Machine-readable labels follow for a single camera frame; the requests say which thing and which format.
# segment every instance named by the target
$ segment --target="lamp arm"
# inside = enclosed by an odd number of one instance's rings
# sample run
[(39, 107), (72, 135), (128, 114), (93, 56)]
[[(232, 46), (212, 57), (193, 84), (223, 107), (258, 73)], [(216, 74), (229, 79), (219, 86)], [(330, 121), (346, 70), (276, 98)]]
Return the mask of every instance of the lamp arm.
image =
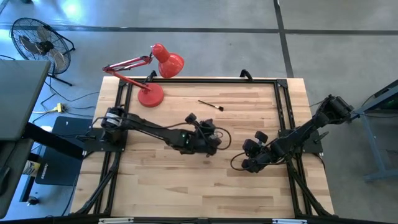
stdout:
[(133, 84), (135, 86), (138, 86), (139, 88), (143, 88), (145, 90), (151, 91), (151, 89), (147, 85), (139, 83), (139, 82), (134, 81), (134, 80), (131, 80), (130, 78), (127, 78), (124, 75), (121, 75), (120, 73), (118, 73), (118, 71), (130, 70), (132, 68), (136, 68), (136, 67), (139, 67), (139, 66), (142, 66), (142, 65), (148, 65), (148, 64), (151, 63), (152, 58), (153, 58), (152, 55), (150, 55), (150, 56), (142, 56), (142, 57), (139, 57), (139, 58), (134, 58), (134, 59), (127, 60), (127, 61), (124, 61), (124, 62), (113, 64), (113, 65), (108, 65), (108, 66), (103, 68), (103, 71), (108, 73), (108, 74), (114, 75), (115, 77), (118, 77), (118, 78), (120, 78), (121, 80), (123, 80), (123, 81), (125, 81), (127, 83), (131, 83), (131, 84)]

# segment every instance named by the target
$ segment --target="lamp shade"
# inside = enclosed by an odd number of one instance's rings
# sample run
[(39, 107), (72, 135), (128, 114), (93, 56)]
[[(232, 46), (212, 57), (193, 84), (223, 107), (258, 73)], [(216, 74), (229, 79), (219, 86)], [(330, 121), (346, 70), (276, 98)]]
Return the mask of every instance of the lamp shade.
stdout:
[(162, 44), (155, 44), (152, 54), (159, 61), (159, 73), (163, 78), (176, 76), (184, 67), (184, 59), (175, 53), (169, 53)]

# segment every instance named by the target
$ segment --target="wooden table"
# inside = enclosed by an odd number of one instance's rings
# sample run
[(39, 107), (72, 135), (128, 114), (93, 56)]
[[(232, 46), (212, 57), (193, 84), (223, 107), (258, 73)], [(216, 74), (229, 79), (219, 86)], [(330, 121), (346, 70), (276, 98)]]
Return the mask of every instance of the wooden table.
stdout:
[[(296, 125), (311, 118), (304, 81), (288, 78)], [(104, 77), (95, 117), (114, 106), (119, 79)], [(216, 126), (232, 135), (231, 147), (207, 158), (204, 154), (180, 155), (163, 141), (137, 131), (128, 134), (122, 154), (112, 216), (114, 217), (293, 217), (287, 168), (267, 166), (258, 174), (233, 170), (230, 159), (242, 152), (245, 139), (254, 139), (260, 130), (273, 139), (280, 129), (274, 87), (265, 84), (162, 83), (165, 98), (155, 108), (137, 100), (134, 87), (130, 113), (153, 123), (168, 126), (184, 122), (189, 113), (198, 120), (213, 118)], [(283, 108), (285, 100), (281, 94)], [(224, 106), (220, 112), (197, 100)], [(180, 128), (192, 129), (189, 126)], [(222, 138), (224, 146), (228, 137)], [(72, 212), (77, 211), (97, 187), (104, 153), (96, 152), (83, 161)], [(240, 166), (244, 156), (236, 159)], [(325, 171), (319, 158), (303, 155), (307, 184), (314, 196), (333, 213)], [(298, 192), (304, 210), (302, 194)], [(105, 207), (108, 189), (104, 191)]]

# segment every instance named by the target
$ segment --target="lamp base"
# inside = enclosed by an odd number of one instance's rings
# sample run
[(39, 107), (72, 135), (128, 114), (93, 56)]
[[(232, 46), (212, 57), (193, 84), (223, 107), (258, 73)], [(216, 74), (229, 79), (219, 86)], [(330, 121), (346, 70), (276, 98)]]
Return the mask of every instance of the lamp base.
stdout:
[(141, 89), (138, 92), (138, 101), (145, 107), (155, 107), (163, 101), (164, 93), (160, 85), (155, 83), (146, 84), (151, 91)]

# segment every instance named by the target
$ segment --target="electric fan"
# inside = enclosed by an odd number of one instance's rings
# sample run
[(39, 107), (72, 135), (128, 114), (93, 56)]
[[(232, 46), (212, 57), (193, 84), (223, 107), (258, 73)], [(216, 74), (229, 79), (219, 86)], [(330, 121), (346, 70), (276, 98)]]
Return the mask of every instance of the electric fan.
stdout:
[[(20, 18), (14, 22), (11, 28), (11, 39), (24, 59), (51, 61), (50, 71), (53, 71), (53, 74), (49, 76), (72, 85), (54, 76), (65, 72), (70, 65), (70, 52), (75, 50), (70, 40), (48, 24), (31, 18)], [(71, 43), (71, 49), (64, 40)]]

